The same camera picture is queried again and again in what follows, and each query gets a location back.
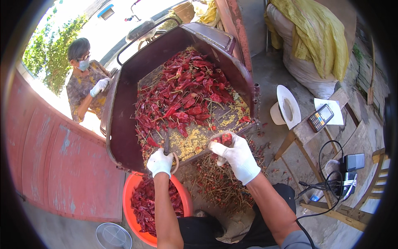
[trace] white hat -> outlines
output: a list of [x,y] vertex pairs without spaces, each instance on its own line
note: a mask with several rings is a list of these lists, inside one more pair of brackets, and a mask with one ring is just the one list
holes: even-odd
[[282,85],[276,88],[278,102],[270,109],[271,118],[276,125],[287,124],[289,130],[301,122],[299,104],[293,94]]

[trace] gray hair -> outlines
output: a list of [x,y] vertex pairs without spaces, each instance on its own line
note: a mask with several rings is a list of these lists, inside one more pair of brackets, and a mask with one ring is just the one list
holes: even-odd
[[88,42],[87,38],[74,40],[68,47],[68,61],[82,58],[85,52],[89,50],[90,42]]

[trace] green tree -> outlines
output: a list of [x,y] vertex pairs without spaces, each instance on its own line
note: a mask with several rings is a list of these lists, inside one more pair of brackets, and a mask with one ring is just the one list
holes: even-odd
[[42,30],[36,29],[22,57],[26,67],[57,96],[71,69],[67,59],[68,46],[77,38],[87,20],[85,15],[78,16],[53,32],[52,23],[47,23]]

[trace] maroon metal bin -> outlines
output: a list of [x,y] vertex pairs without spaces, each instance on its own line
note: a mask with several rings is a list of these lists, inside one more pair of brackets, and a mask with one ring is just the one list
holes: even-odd
[[122,67],[110,88],[101,119],[107,151],[117,168],[127,172],[146,173],[135,131],[136,120],[130,118],[135,113],[137,83],[188,46],[208,55],[207,59],[224,72],[231,86],[250,107],[250,117],[257,118],[259,89],[255,88],[244,65],[232,56],[234,45],[235,38],[228,33],[205,24],[189,23],[178,25],[162,34],[124,64],[120,63],[118,55],[117,60]]

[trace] gray sleeve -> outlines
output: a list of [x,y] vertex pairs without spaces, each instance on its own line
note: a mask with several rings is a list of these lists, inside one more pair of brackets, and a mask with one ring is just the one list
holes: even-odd
[[310,241],[302,230],[291,232],[283,241],[281,249],[311,249]]

